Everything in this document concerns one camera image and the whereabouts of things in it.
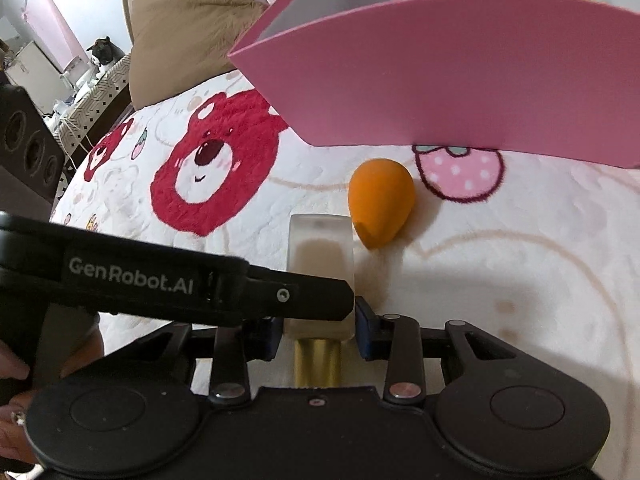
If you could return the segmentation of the person left hand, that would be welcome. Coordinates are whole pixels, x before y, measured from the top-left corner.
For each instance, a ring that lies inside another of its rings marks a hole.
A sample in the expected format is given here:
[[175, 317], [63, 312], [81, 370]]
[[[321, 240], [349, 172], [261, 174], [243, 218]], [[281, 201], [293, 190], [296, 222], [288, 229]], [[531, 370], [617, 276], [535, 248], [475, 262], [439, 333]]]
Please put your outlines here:
[[[76, 344], [75, 352], [62, 365], [60, 377], [64, 378], [104, 356], [104, 342], [99, 329], [100, 316], [96, 314], [90, 332]], [[1, 378], [24, 380], [29, 367], [12, 349], [1, 341]], [[1, 407], [1, 457], [7, 460], [35, 465], [36, 456], [32, 452], [25, 430], [17, 423], [18, 414], [26, 415], [35, 390], [17, 393]]]

